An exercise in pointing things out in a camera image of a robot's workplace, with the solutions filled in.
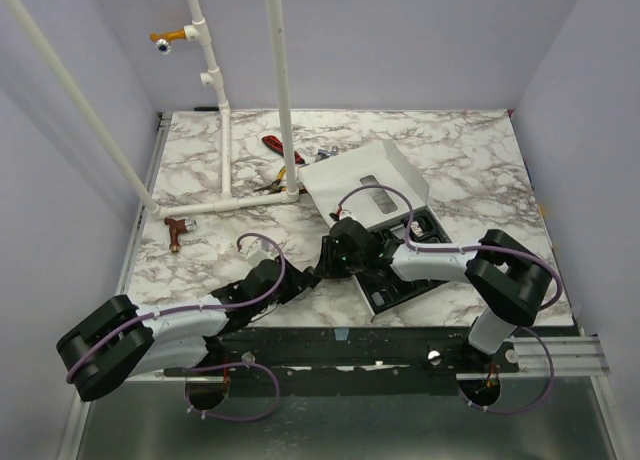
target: marble surface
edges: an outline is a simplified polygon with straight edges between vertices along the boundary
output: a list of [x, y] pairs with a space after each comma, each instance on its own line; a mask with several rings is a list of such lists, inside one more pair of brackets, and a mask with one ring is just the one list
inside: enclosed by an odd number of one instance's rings
[[[500, 111], [294, 111], [295, 147], [307, 161], [318, 148], [340, 151], [393, 139], [431, 186], [429, 205], [454, 242], [477, 241], [501, 228], [555, 265], [511, 122]], [[275, 178], [282, 159], [260, 141], [279, 136], [275, 111], [232, 114], [232, 189], [237, 196]], [[220, 190], [220, 119], [215, 113], [174, 114], [153, 196], [175, 206], [208, 202]], [[315, 266], [328, 232], [311, 198], [297, 204], [195, 216], [198, 230], [169, 252], [167, 227], [148, 219], [129, 295], [144, 304], [174, 304], [243, 278], [250, 266], [234, 248], [245, 232], [276, 240], [299, 269]], [[468, 326], [484, 310], [469, 285], [447, 284], [374, 320], [380, 326]], [[566, 298], [538, 316], [538, 325], [572, 325]], [[274, 313], [261, 326], [364, 326], [371, 315], [354, 280], [325, 280]]]

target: white wall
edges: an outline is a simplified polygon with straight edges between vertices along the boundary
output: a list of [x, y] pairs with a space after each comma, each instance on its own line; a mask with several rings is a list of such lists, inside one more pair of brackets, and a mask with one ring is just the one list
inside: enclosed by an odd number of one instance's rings
[[[99, 0], [159, 110], [213, 105], [185, 0]], [[264, 0], [201, 0], [231, 106], [274, 107]], [[283, 0], [294, 107], [511, 108], [575, 0]]]
[[578, 0], [514, 125], [580, 324], [640, 453], [640, 0]]
[[[139, 173], [157, 117], [96, 0], [23, 0]], [[0, 2], [0, 457], [55, 458], [57, 340], [111, 296], [137, 201]]]

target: marble tabletop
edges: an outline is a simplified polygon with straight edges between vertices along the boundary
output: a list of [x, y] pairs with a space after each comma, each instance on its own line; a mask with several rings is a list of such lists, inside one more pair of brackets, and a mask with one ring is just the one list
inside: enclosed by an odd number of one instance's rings
[[[429, 182], [429, 206], [454, 242], [477, 241], [501, 228], [552, 265], [546, 229], [527, 178], [507, 112], [345, 110], [293, 111], [295, 148], [313, 161], [318, 148], [344, 152], [393, 139]], [[237, 111], [231, 118], [232, 190], [255, 195], [272, 181], [282, 158], [260, 141], [279, 136], [276, 111]], [[153, 197], [164, 205], [210, 202], [220, 191], [220, 118], [216, 113], [173, 115]], [[197, 215], [198, 229], [169, 251], [162, 221], [147, 219], [128, 294], [139, 304], [174, 304], [199, 297], [250, 270], [234, 248], [245, 232], [260, 232], [282, 247], [291, 263], [315, 266], [328, 226], [311, 198], [296, 204]], [[475, 290], [449, 283], [424, 299], [374, 319], [376, 326], [469, 326], [484, 310]], [[371, 315], [355, 281], [325, 280], [314, 290], [257, 321], [260, 326], [366, 326]], [[566, 297], [538, 315], [537, 325], [573, 325]]]

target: gray floor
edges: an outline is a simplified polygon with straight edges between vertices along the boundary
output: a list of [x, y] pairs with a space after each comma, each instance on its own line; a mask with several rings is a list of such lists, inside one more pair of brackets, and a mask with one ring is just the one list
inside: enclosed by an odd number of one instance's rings
[[[538, 395], [540, 380], [505, 384], [498, 405]], [[284, 398], [253, 424], [186, 414], [181, 382], [131, 382], [91, 407], [81, 459], [613, 459], [591, 383], [560, 379], [535, 412], [497, 417], [457, 397]], [[228, 413], [268, 399], [229, 399]]]

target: red-handled pliers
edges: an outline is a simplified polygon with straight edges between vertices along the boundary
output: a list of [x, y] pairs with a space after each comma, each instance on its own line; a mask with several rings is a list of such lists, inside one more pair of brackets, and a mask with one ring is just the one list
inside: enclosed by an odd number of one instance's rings
[[[284, 157], [282, 142], [278, 140], [278, 137], [276, 137], [275, 135], [267, 135], [266, 137], [262, 137], [262, 143], [264, 143], [272, 152], [275, 152], [281, 157]], [[304, 165], [305, 163], [307, 163], [298, 152], [293, 152], [293, 156], [296, 159], [296, 164]]]

